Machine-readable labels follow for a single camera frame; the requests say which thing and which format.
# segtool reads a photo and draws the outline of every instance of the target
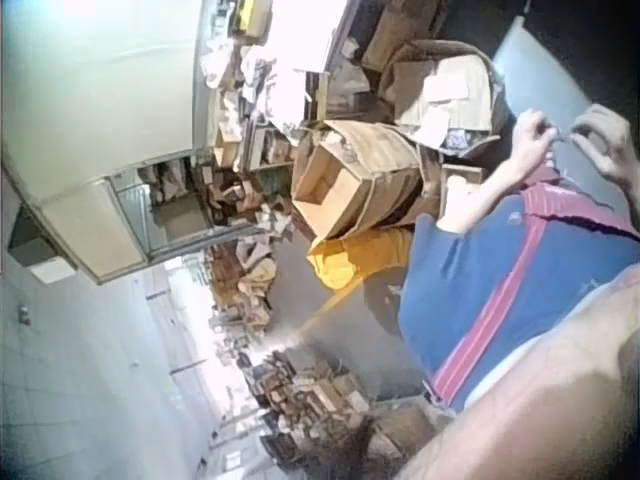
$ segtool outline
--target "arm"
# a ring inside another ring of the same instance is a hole
[[[451,233],[466,233],[486,217],[500,199],[519,183],[512,172],[509,161],[501,163],[480,188],[466,197],[463,209],[447,210],[438,220],[440,230]]]
[[[598,137],[604,151],[593,143]],[[576,119],[571,140],[604,178],[620,187],[629,202],[631,223],[640,231],[640,161],[629,122],[602,105],[592,105]]]
[[[446,232],[466,233],[487,216],[506,193],[524,182],[542,164],[558,134],[555,129],[541,134],[544,123],[541,112],[527,110],[520,115],[513,130],[513,151],[509,159],[467,197],[462,208],[447,211],[436,226]]]
[[[607,478],[637,432],[638,273],[541,339],[398,479]]]

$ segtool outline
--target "red strap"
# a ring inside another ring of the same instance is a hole
[[[542,240],[547,221],[537,216],[527,215],[526,222],[525,244],[514,268],[502,284],[494,290],[469,333],[436,373],[433,381],[434,389],[449,405],[507,317],[531,259]]]

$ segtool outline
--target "hand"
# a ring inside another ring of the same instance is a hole
[[[514,182],[525,181],[545,161],[558,130],[547,128],[547,119],[539,111],[527,110],[518,117],[513,129],[509,166]]]
[[[640,162],[633,148],[629,122],[602,105],[591,105],[571,128],[570,138],[600,174],[623,190],[640,187]],[[604,152],[593,143],[604,142]]]

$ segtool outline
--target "blue shirt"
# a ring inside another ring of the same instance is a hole
[[[511,271],[526,235],[521,196],[504,198],[470,232],[416,223],[400,305],[405,344],[431,378],[471,329]],[[640,261],[640,243],[605,227],[549,222],[504,323],[454,399],[467,396],[494,367],[527,340],[557,325],[590,291]]]

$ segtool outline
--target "brown cardboard box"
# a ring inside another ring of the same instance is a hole
[[[432,36],[440,0],[392,0],[384,9],[362,58],[362,66],[382,72],[395,53],[414,38]]]
[[[293,190],[293,203],[316,242],[375,227],[421,182],[417,152],[393,130],[346,120],[326,125],[343,142],[320,143]]]
[[[323,142],[309,158],[293,204],[316,238],[331,238],[355,224],[370,190],[368,172],[353,154],[339,144]]]
[[[378,95],[395,105],[398,129],[409,136],[416,133],[417,125],[426,126],[427,117],[430,128],[425,131],[435,133],[435,138],[443,118],[443,135],[453,128],[486,131],[486,137],[471,142],[462,152],[421,142],[461,158],[472,158],[498,140],[497,133],[508,116],[504,85],[491,60],[462,42],[414,40],[405,44],[382,73]]]
[[[237,125],[234,126],[228,122],[220,123],[218,127],[213,153],[220,167],[233,166],[233,162],[238,155],[242,135],[238,130],[239,127],[235,127],[237,127]]]
[[[441,173],[441,194],[440,194],[440,215],[442,217],[447,208],[447,200],[450,199],[449,191],[447,188],[448,180],[453,176],[462,177],[467,185],[466,189],[471,192],[482,184],[485,178],[485,170],[480,167],[470,167],[465,165],[450,165],[445,164],[442,166]]]
[[[346,406],[344,398],[340,396],[333,384],[327,379],[318,380],[311,387],[311,390],[329,412],[342,410]]]

